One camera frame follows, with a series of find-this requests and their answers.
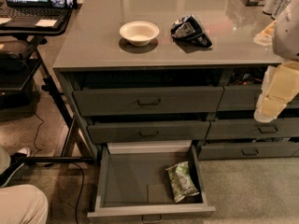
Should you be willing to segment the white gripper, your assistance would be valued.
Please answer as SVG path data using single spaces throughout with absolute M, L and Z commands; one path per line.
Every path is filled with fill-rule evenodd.
M 270 46 L 276 21 L 271 22 L 254 38 L 253 42 L 261 46 Z M 253 117 L 261 123 L 269 123 L 299 93 L 299 62 L 287 61 L 278 67 L 269 66 L 265 74 L 263 95 L 258 98 Z

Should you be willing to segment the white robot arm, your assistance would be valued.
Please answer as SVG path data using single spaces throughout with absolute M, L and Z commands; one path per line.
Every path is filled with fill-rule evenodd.
M 292 0 L 278 15 L 272 38 L 273 52 L 284 59 L 264 74 L 254 118 L 261 123 L 276 119 L 299 93 L 299 0 Z

